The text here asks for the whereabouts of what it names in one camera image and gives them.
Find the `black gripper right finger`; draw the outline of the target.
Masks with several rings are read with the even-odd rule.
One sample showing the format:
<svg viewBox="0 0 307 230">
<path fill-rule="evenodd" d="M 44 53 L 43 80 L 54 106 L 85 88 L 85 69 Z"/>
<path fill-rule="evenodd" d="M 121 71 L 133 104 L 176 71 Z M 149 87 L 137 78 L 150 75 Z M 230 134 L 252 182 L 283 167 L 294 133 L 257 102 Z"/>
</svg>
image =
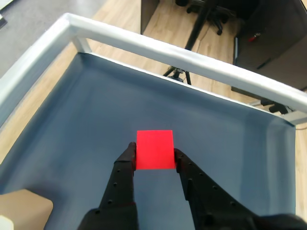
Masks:
<svg viewBox="0 0 307 230">
<path fill-rule="evenodd" d="M 256 230 L 256 214 L 236 201 L 186 154 L 174 149 L 176 171 L 196 230 Z"/>
</svg>

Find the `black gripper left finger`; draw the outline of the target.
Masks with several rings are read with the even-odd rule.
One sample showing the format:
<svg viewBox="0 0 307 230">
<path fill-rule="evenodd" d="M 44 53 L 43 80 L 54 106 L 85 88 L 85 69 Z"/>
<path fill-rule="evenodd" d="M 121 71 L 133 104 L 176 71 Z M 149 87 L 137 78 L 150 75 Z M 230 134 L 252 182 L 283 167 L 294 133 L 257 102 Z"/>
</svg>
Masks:
<svg viewBox="0 0 307 230">
<path fill-rule="evenodd" d="M 131 142 L 115 160 L 99 207 L 91 209 L 79 224 L 80 230 L 137 230 L 137 206 L 133 176 L 136 143 Z"/>
</svg>

